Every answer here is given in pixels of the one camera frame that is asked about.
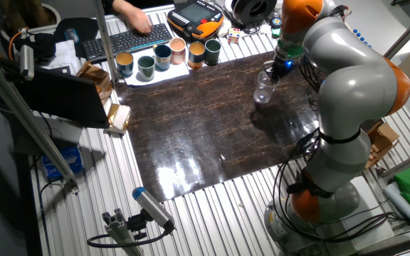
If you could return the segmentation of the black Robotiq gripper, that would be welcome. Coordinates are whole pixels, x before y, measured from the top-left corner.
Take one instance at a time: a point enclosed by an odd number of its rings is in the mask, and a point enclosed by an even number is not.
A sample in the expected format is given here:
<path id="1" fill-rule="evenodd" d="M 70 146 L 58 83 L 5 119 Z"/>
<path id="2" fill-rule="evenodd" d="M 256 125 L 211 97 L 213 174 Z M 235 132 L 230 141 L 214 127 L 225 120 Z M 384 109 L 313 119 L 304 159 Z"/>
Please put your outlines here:
<path id="1" fill-rule="evenodd" d="M 283 60 L 281 58 L 274 59 L 274 70 L 273 66 L 267 68 L 267 76 L 271 83 L 276 85 L 280 83 L 284 76 L 288 75 L 293 69 L 293 60 Z"/>

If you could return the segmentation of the person's hand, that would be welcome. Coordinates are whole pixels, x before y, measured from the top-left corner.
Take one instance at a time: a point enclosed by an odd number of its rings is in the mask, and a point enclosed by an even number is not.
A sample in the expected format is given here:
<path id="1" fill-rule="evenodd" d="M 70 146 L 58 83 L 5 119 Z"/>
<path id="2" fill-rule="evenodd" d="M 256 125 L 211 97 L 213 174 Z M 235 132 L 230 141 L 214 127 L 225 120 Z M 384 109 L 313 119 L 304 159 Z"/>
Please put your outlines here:
<path id="1" fill-rule="evenodd" d="M 149 33 L 151 31 L 152 23 L 141 9 L 132 6 L 126 9 L 123 14 L 138 32 Z"/>

